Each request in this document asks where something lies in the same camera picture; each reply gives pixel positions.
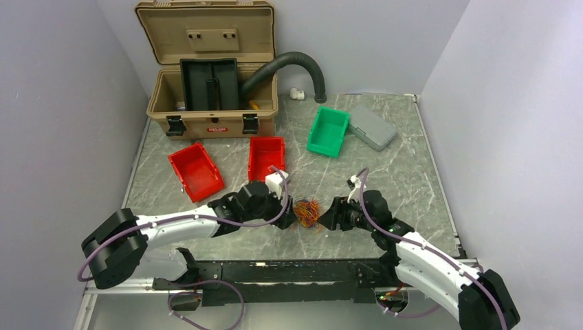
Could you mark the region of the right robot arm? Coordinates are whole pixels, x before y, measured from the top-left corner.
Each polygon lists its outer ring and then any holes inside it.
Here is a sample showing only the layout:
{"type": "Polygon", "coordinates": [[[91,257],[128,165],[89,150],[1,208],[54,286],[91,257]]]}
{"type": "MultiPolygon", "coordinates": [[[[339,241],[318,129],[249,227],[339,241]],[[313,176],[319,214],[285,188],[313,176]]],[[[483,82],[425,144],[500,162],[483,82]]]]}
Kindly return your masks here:
{"type": "Polygon", "coordinates": [[[394,217],[381,192],[335,197],[318,219],[328,230],[360,228],[384,254],[379,277],[387,285],[411,285],[447,310],[461,329],[513,329],[520,314],[502,277],[443,254],[413,227],[394,217]]]}

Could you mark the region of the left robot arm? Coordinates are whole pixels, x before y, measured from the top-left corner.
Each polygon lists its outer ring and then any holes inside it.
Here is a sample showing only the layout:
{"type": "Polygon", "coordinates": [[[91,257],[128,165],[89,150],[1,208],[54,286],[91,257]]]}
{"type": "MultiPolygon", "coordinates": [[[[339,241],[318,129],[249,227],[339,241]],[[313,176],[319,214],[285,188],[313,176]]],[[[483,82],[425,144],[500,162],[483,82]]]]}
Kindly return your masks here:
{"type": "Polygon", "coordinates": [[[221,237],[241,228],[285,229],[294,219],[288,188],[262,181],[184,212],[137,216],[130,208],[119,209],[82,241],[85,261],[77,279],[110,289],[136,276],[147,257],[165,245],[221,237]]]}

